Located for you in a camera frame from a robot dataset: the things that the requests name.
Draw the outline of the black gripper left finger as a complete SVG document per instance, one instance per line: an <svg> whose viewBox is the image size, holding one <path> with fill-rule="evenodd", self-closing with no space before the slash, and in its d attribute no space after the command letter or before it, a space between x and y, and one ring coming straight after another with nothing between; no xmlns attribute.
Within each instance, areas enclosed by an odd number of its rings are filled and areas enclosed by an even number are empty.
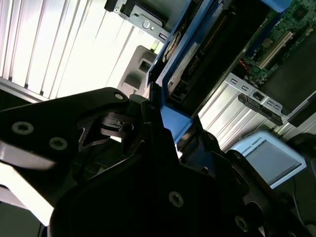
<svg viewBox="0 0 316 237"><path fill-rule="evenodd" d="M111 167L133 155L149 122L162 125L149 99L112 87L15 107L0 113L0 159L50 170L96 146L94 163Z"/></svg>

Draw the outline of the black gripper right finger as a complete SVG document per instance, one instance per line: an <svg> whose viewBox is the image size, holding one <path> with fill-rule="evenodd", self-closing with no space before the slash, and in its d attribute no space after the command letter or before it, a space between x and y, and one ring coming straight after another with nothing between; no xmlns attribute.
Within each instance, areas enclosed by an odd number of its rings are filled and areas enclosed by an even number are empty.
<svg viewBox="0 0 316 237"><path fill-rule="evenodd" d="M235 150L223 152L214 135L202 128L200 119L177 143L181 163L212 177L218 208L211 232L218 237L303 237L305 227L285 207L251 166Z"/></svg>

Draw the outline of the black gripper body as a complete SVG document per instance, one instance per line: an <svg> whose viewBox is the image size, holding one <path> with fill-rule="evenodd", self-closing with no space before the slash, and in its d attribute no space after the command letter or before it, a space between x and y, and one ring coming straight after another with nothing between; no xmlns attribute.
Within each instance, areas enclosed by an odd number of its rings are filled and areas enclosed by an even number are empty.
<svg viewBox="0 0 316 237"><path fill-rule="evenodd" d="M208 172L178 161L128 159L70 190L51 237L259 237L261 218L243 202L224 158Z"/></svg>

